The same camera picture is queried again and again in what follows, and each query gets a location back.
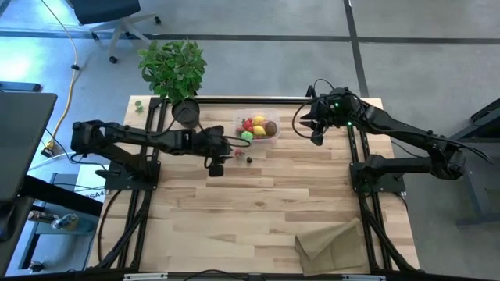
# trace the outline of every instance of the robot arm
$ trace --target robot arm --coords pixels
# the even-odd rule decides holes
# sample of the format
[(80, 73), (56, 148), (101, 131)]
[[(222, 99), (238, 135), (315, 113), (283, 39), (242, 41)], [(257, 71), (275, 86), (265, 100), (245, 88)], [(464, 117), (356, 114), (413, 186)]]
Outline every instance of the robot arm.
[(196, 133), (194, 130), (165, 130), (151, 132), (118, 123), (104, 123), (100, 120), (76, 122), (73, 124), (71, 149), (78, 155), (90, 153), (101, 155), (115, 163), (123, 165), (134, 177), (145, 177), (147, 165), (140, 155), (131, 153), (116, 146), (116, 143), (137, 144), (158, 148), (170, 155), (197, 155), (211, 158), (210, 176), (222, 176), (221, 164), (226, 159), (231, 148), (227, 138), (223, 136), (224, 128), (214, 126)]
[(386, 134), (429, 154), (423, 158), (396, 159), (371, 155), (360, 170), (360, 175), (366, 183), (376, 183), (385, 173), (430, 173), (439, 179), (456, 180), (464, 173), (466, 161), (460, 148), (470, 149), (488, 160), (484, 153), (475, 148), (393, 119), (384, 110), (359, 99), (347, 87), (334, 88), (329, 94), (319, 97), (316, 96), (314, 88), (309, 87), (307, 95), (313, 97), (307, 103), (311, 105), (311, 110), (301, 117), (307, 121), (301, 121), (300, 124), (312, 129), (312, 135), (308, 138), (316, 145), (323, 143), (323, 135), (330, 126), (356, 126), (367, 133)]

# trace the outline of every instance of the beige cloth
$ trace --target beige cloth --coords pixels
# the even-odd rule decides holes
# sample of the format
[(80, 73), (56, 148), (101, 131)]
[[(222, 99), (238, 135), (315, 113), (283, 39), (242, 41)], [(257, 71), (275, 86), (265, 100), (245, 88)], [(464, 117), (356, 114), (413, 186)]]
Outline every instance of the beige cloth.
[(360, 226), (359, 219), (354, 218), (342, 226), (297, 234), (295, 250), (304, 276), (364, 265), (363, 240), (357, 232)]

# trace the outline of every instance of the wooden tabletop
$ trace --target wooden tabletop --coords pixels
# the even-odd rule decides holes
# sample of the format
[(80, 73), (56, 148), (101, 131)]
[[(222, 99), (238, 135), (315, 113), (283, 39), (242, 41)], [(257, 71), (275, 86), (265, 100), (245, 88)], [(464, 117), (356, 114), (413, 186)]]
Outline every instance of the wooden tabletop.
[[(149, 100), (149, 96), (131, 96), (124, 124), (144, 128)], [(135, 112), (136, 101), (142, 101), (143, 113)], [(382, 107), (379, 98), (365, 101)], [(291, 119), (297, 105), (201, 104), (200, 122), (205, 128), (223, 125), (226, 135), (234, 135), (233, 112), (240, 108), (277, 109), (281, 122), (279, 139), (275, 144), (257, 144), (245, 149), (253, 158), (252, 164), (228, 160), (224, 176), (215, 178), (208, 177), (203, 158), (160, 153), (161, 176), (149, 211), (142, 272), (221, 269), (300, 273), (302, 269), (294, 250), (296, 233), (359, 217), (358, 199), (352, 192), (348, 174), (352, 160), (345, 128), (330, 128), (323, 146), (318, 147), (293, 132)], [(153, 124), (156, 125), (157, 119), (158, 114)], [(171, 120), (168, 108), (165, 127)], [(299, 130), (310, 134), (306, 128)], [(369, 134), (368, 140), (372, 154), (394, 157), (389, 137)], [(132, 153), (140, 149), (129, 144), (121, 147)], [(106, 197), (105, 206), (112, 194)], [(130, 192), (124, 191), (110, 208), (102, 234), (104, 254), (123, 232), (129, 200)], [(418, 268), (404, 204), (393, 194), (380, 194), (380, 204), (387, 235), (407, 261)], [(131, 241), (135, 245), (135, 235)], [(378, 239), (374, 243), (382, 266)], [(129, 260), (133, 249), (130, 247)], [(94, 243), (88, 265), (96, 263)], [(368, 272), (368, 265), (339, 272)]]

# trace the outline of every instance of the clear plastic tray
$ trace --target clear plastic tray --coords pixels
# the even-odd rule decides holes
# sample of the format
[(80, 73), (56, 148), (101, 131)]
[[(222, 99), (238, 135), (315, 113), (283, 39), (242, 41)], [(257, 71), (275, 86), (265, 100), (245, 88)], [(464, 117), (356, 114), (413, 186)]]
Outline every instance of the clear plastic tray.
[(241, 126), (241, 120), (242, 119), (247, 119), (247, 118), (254, 118), (255, 116), (262, 116), (266, 120), (273, 121), (276, 123), (277, 126), (277, 132), (273, 137), (267, 137), (267, 138), (254, 138), (252, 143), (253, 144), (273, 144), (276, 142), (278, 137), (280, 136), (281, 133), (281, 128), (280, 128), (280, 114), (278, 111), (274, 108), (263, 108), (263, 109), (258, 109), (258, 108), (253, 108), (253, 109), (239, 109), (233, 113), (233, 124), (234, 124), (234, 134), (237, 137), (240, 137), (240, 135), (237, 132), (237, 129)]

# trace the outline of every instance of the concrete floor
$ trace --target concrete floor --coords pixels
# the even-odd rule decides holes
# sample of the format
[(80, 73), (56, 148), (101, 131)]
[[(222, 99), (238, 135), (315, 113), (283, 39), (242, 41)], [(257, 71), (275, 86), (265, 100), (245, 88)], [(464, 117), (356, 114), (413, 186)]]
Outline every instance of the concrete floor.
[[(71, 30), (87, 28), (77, 25), (63, 0), (47, 3)], [(162, 26), (141, 23), (139, 30), (148, 34), (349, 35), (342, 0), (143, 0), (141, 5), (141, 13), (157, 12), (163, 21)], [(495, 0), (352, 0), (352, 8), (358, 35), (364, 37), (500, 36), (500, 2)], [(40, 2), (12, 0), (0, 17), (0, 30), (60, 31), (60, 27)], [(73, 64), (69, 41), (0, 37), (0, 42), (0, 80), (37, 82), (44, 92), (59, 96), (48, 124), (51, 130), (66, 103)], [(116, 50), (119, 63), (115, 65), (107, 60), (107, 40), (76, 39), (75, 43), (82, 71), (73, 106), (58, 134), (66, 148), (72, 122), (121, 122), (130, 95), (150, 94), (137, 68), (137, 50), (145, 47), (144, 43), (121, 40)], [(359, 90), (349, 42), (198, 43), (209, 64), (201, 95), (303, 96), (320, 77), (336, 86)], [(471, 113), (498, 98), (497, 44), (361, 44), (360, 49), (370, 97), (382, 98), (393, 117), (414, 126), (450, 135), (466, 126)], [(396, 147), (395, 154), (407, 156)], [(37, 156), (34, 163), (41, 160)], [(77, 170), (61, 160), (32, 174), (49, 180), (53, 172)], [(421, 268), (438, 274), (498, 279), (500, 223), (468, 228), (455, 225), (457, 219), (472, 215), (465, 183), (422, 175), (405, 176), (405, 183)], [(49, 247), (49, 242), (40, 244), (37, 253), (43, 254)], [(86, 251), (75, 251), (75, 255), (83, 266)]]

